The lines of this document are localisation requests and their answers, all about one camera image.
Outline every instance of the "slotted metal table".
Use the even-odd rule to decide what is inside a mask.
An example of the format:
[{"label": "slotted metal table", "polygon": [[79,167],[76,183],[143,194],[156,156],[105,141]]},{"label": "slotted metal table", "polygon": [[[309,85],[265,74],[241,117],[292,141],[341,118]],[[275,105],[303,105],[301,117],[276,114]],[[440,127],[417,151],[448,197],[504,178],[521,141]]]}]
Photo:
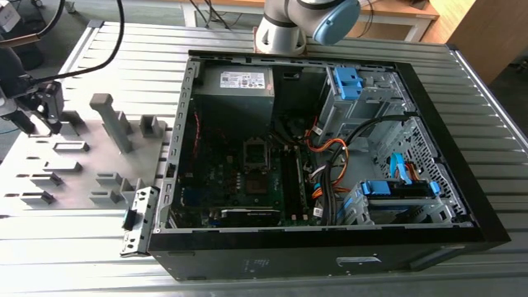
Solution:
[{"label": "slotted metal table", "polygon": [[[104,61],[117,37],[117,23],[85,29],[61,72]],[[116,60],[101,71],[64,83],[65,110],[99,119],[88,102],[111,93],[115,110],[128,119],[156,114],[175,120],[188,50],[252,52],[251,31],[127,24]],[[419,273],[351,277],[176,282],[155,259],[119,257],[124,210],[3,210],[0,219],[0,293],[137,293],[140,296],[449,295],[524,296],[528,276],[527,139],[461,54],[444,45],[380,40],[343,40],[308,45],[312,56],[408,62],[435,102],[512,242],[460,256]],[[164,172],[163,155],[157,172]],[[19,158],[9,152],[7,160]],[[0,167],[1,176],[8,168]]]}]

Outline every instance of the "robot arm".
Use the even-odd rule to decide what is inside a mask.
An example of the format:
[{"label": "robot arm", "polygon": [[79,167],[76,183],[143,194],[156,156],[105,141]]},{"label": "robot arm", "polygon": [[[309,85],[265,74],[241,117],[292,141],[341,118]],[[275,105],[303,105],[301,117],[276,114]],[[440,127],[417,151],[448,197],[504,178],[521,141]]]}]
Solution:
[{"label": "robot arm", "polygon": [[59,133],[64,107],[60,83],[53,81],[35,85],[9,48],[0,48],[0,61],[0,117],[12,121],[25,134],[32,134],[36,126],[27,116],[29,113],[44,123],[51,133]]},{"label": "robot arm", "polygon": [[268,0],[256,48],[267,54],[301,54],[305,34],[320,44],[333,45],[352,29],[360,9],[357,0]]}]

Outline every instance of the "green circuit board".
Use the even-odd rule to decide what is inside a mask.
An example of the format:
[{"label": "green circuit board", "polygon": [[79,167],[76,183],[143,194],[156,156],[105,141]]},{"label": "green circuit board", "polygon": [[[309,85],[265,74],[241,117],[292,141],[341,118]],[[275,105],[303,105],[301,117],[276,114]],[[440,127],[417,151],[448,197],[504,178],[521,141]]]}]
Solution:
[{"label": "green circuit board", "polygon": [[[192,174],[185,174],[176,208],[180,216],[185,216],[189,228],[212,228],[211,217],[219,216],[221,209],[263,209],[280,211],[280,226],[307,226],[316,224],[308,215],[291,216],[287,214],[288,199],[283,189],[284,152],[269,150],[269,166],[267,170],[247,170],[243,164],[243,153],[207,152],[208,160]],[[301,162],[295,162],[296,172],[301,172]],[[307,212],[307,196],[304,193],[304,179],[295,179],[299,187],[300,204]]]}]

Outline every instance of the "expansion slot bracket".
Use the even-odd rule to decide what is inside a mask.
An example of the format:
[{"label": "expansion slot bracket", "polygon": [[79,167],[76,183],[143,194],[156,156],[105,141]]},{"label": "expansion slot bracket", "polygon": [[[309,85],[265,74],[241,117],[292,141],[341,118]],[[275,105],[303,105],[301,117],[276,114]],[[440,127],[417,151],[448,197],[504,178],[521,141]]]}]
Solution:
[{"label": "expansion slot bracket", "polygon": [[159,197],[156,187],[145,187],[135,192],[132,207],[124,215],[121,257],[147,257],[148,240],[155,217],[155,206]]}]

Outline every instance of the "white sticker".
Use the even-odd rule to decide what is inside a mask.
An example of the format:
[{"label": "white sticker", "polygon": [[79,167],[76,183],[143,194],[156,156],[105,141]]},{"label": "white sticker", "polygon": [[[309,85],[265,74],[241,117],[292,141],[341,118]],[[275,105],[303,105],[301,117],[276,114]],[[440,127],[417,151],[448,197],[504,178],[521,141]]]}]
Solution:
[{"label": "white sticker", "polygon": [[16,12],[15,6],[9,1],[0,1],[0,27],[4,32],[9,32],[16,23],[19,23],[20,15]]},{"label": "white sticker", "polygon": [[220,88],[265,88],[264,73],[223,72]]},{"label": "white sticker", "polygon": [[343,267],[344,263],[359,263],[363,262],[381,262],[377,257],[337,257],[336,258],[337,266]]},{"label": "white sticker", "polygon": [[321,218],[323,217],[323,209],[319,207],[313,207],[313,216]]},{"label": "white sticker", "polygon": [[321,133],[323,133],[323,129],[319,128],[317,126],[312,127],[312,131],[316,133],[316,135],[321,135]]}]

